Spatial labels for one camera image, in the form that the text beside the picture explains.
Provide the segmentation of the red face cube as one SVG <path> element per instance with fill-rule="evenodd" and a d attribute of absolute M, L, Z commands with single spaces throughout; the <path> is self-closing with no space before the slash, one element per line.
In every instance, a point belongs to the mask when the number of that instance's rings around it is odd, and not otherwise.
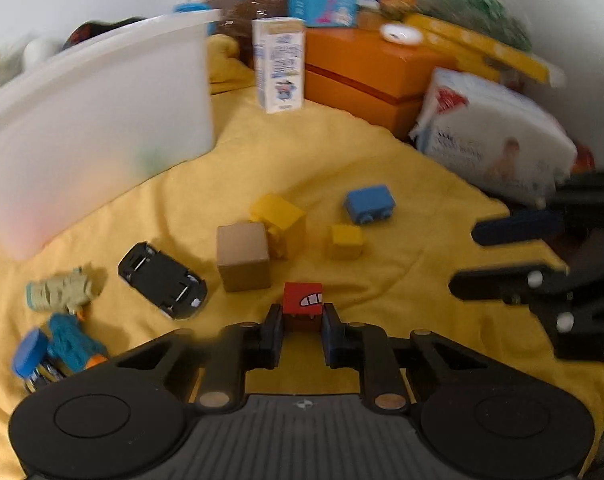
<path fill-rule="evenodd" d="M 282 317 L 286 330 L 318 332 L 323 315 L 323 285 L 286 282 L 283 288 Z"/>

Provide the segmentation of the black toy car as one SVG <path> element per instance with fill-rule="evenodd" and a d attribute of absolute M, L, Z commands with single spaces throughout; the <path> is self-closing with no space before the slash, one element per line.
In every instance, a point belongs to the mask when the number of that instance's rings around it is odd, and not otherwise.
<path fill-rule="evenodd" d="M 118 265 L 119 277 L 173 320 L 199 312 L 207 297 L 206 281 L 147 242 L 135 244 Z"/>

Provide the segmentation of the yellow square brick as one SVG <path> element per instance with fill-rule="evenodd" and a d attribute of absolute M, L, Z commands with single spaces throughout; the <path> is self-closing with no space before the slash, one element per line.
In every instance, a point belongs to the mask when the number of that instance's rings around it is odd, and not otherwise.
<path fill-rule="evenodd" d="M 253 221 L 265 226 L 269 253 L 273 258 L 292 259 L 304 247 L 306 212 L 279 195 L 269 193 L 250 208 Z"/>

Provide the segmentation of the small blue brick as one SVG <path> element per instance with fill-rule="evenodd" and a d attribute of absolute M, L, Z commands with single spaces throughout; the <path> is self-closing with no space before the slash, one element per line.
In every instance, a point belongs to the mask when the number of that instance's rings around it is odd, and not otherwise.
<path fill-rule="evenodd" d="M 386 185 L 358 188 L 348 192 L 344 207 L 357 226 L 391 218 L 395 200 Z"/>

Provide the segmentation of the blue round disc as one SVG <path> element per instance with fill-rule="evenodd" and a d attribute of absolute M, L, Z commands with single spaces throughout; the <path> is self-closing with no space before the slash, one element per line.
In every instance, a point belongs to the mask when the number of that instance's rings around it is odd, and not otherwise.
<path fill-rule="evenodd" d="M 34 328 L 27 333 L 12 358 L 11 368 L 14 374 L 23 379 L 31 377 L 46 358 L 47 349 L 48 337 L 42 330 Z"/>

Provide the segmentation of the dark racing toy car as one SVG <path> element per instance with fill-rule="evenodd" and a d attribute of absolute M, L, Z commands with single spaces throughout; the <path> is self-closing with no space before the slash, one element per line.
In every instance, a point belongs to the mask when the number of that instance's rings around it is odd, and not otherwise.
<path fill-rule="evenodd" d="M 29 394 L 36 393 L 67 377 L 64 370 L 55 361 L 48 358 L 37 364 L 30 364 L 23 372 L 25 389 Z"/>

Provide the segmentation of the brown wooden cube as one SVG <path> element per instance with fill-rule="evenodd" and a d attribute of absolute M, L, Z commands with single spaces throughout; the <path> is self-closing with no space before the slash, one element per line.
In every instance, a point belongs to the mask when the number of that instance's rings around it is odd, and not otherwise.
<path fill-rule="evenodd" d="M 226 292 L 270 288 L 270 258 L 265 226 L 238 222 L 219 226 L 216 265 Z"/>

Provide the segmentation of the yellow cloth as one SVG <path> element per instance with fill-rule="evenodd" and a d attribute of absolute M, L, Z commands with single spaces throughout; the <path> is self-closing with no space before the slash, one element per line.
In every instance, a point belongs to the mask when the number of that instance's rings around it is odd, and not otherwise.
<path fill-rule="evenodd" d="M 254 88 L 241 80 L 236 51 L 224 36 L 207 43 L 216 138 L 210 153 L 104 205 L 29 260 L 14 261 L 0 247 L 0 479 L 23 474 L 7 424 L 25 388 L 10 362 L 22 337 L 45 322 L 26 306 L 25 285 L 89 266 L 100 294 L 89 307 L 86 332 L 111 354 L 122 353 L 175 328 L 116 272 L 142 240 L 206 280 L 209 297 L 185 323 L 201 338 L 259 321 L 286 282 L 316 282 L 345 320 L 378 325 L 396 337 L 433 330 L 565 389 L 603 428 L 604 365 L 560 362 L 530 312 L 465 304 L 448 289 L 454 272 L 473 266 L 540 260 L 557 266 L 552 250 L 541 242 L 475 245 L 475 221 L 502 214 L 503 206 L 385 129 L 315 103 L 266 114 Z M 366 245 L 359 258 L 331 259 L 331 226 L 357 226 L 344 207 L 347 193 L 375 185 L 386 185 L 395 200 L 391 218 L 360 226 Z M 269 193 L 306 212 L 304 248 L 273 263 L 270 288 L 229 294 L 216 269 L 217 228 L 247 220 L 251 206 Z"/>

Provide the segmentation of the teal orange toy cylinder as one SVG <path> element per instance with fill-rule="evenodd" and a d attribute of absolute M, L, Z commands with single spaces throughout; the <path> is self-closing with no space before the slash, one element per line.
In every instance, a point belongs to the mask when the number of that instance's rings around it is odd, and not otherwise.
<path fill-rule="evenodd" d="M 48 354 L 78 373 L 108 360 L 108 350 L 100 341 L 87 336 L 74 315 L 55 313 L 48 320 Z"/>

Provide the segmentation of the pale green toy vehicle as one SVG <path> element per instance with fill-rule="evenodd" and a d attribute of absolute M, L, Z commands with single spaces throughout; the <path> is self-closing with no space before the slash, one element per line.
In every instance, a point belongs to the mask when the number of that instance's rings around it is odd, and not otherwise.
<path fill-rule="evenodd" d="M 32 281 L 25 286 L 25 303 L 35 312 L 75 315 L 96 297 L 93 280 L 82 268 Z"/>

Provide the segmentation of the orange box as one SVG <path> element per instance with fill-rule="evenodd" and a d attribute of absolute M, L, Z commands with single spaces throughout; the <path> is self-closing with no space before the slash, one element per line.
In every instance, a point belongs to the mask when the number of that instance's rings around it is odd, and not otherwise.
<path fill-rule="evenodd" d="M 433 70 L 456 60 L 429 47 L 406 47 L 377 32 L 309 28 L 305 98 L 390 130 L 404 140 L 416 123 Z"/>

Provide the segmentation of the white plastic bin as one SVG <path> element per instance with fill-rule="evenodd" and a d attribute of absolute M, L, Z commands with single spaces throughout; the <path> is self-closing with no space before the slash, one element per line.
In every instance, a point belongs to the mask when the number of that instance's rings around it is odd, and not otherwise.
<path fill-rule="evenodd" d="M 0 246 L 37 254 L 81 218 L 214 146 L 215 10 L 86 40 L 0 88 Z"/>

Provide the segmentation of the milk carton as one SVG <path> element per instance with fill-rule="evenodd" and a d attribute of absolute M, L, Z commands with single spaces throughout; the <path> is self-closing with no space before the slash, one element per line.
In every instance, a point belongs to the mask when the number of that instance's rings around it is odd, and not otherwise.
<path fill-rule="evenodd" d="M 305 25 L 299 18 L 252 21 L 257 99 L 267 114 L 304 102 Z"/>

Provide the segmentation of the red black helmet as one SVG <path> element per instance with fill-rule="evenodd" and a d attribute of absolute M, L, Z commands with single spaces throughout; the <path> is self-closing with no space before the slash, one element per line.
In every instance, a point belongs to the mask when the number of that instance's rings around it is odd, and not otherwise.
<path fill-rule="evenodd" d="M 113 23 L 99 21 L 86 22 L 78 26 L 78 28 L 75 29 L 74 32 L 72 32 L 69 38 L 64 41 L 62 49 L 66 50 L 72 48 L 77 44 L 80 44 L 81 42 L 86 41 L 88 39 L 92 39 L 94 37 L 106 34 L 107 32 L 111 32 L 111 30 L 135 24 L 143 20 L 144 18 L 141 18 L 140 16 L 134 16 L 134 18 L 125 18 L 125 20 Z"/>

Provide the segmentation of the white round ball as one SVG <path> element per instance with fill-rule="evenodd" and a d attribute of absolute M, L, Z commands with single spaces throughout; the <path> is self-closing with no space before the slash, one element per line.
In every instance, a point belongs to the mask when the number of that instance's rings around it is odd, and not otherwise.
<path fill-rule="evenodd" d="M 35 38 L 31 40 L 22 52 L 22 68 L 30 70 L 52 58 L 62 49 L 59 41 L 49 38 Z"/>

